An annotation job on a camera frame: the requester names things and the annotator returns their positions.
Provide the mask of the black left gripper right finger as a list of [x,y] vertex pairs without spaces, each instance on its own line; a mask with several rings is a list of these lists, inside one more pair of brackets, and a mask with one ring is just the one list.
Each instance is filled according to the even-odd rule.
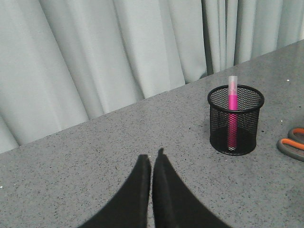
[[153,170],[152,203],[157,228],[228,228],[188,189],[174,170],[164,149],[158,151]]

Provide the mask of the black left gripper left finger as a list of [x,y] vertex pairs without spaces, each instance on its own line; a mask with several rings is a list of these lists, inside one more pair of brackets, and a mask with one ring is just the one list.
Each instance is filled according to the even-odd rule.
[[138,156],[127,180],[109,202],[81,228],[145,228],[151,183],[151,163]]

